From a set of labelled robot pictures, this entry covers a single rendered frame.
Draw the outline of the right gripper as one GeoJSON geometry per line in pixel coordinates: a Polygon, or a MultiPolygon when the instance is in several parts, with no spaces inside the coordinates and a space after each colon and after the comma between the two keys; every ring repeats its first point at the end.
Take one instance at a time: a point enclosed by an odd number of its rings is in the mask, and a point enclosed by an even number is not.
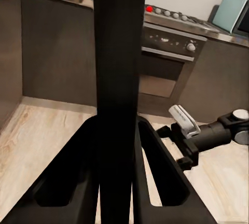
{"type": "Polygon", "coordinates": [[[181,151],[184,157],[177,159],[176,163],[182,171],[189,171],[192,167],[198,166],[199,152],[217,147],[214,131],[207,124],[198,127],[200,134],[193,135],[189,139],[181,133],[182,128],[178,123],[171,124],[171,129],[164,126],[156,131],[160,138],[169,137],[181,151]]]}

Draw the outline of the poster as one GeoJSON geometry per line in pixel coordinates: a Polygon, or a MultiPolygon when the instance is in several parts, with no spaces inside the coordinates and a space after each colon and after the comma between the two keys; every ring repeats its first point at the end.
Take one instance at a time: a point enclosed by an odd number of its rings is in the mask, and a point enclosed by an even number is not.
{"type": "Polygon", "coordinates": [[[101,224],[129,224],[145,0],[93,0],[101,224]]]}

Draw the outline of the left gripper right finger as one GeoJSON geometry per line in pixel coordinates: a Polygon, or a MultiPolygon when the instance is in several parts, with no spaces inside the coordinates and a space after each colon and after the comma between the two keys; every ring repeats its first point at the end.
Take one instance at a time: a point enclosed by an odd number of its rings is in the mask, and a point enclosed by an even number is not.
{"type": "Polygon", "coordinates": [[[218,224],[149,121],[137,115],[132,173],[134,224],[218,224]],[[150,203],[142,147],[163,206],[150,203]]]}

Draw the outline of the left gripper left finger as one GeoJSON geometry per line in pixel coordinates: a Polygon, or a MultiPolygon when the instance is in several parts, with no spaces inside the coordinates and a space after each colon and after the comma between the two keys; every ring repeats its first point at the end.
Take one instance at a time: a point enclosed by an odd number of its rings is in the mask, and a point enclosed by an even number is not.
{"type": "Polygon", "coordinates": [[[88,118],[0,224],[95,224],[97,115],[88,118]]]}

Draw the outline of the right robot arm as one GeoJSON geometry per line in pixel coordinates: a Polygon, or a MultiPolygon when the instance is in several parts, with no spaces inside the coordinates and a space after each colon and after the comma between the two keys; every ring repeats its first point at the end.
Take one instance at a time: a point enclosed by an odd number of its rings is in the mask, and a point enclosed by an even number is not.
{"type": "Polygon", "coordinates": [[[180,105],[170,107],[169,112],[177,123],[171,124],[171,129],[164,126],[156,132],[160,138],[169,137],[179,148],[184,157],[177,159],[176,163],[182,171],[198,166],[199,152],[231,141],[249,145],[249,110],[236,109],[214,123],[200,126],[180,105]]]}

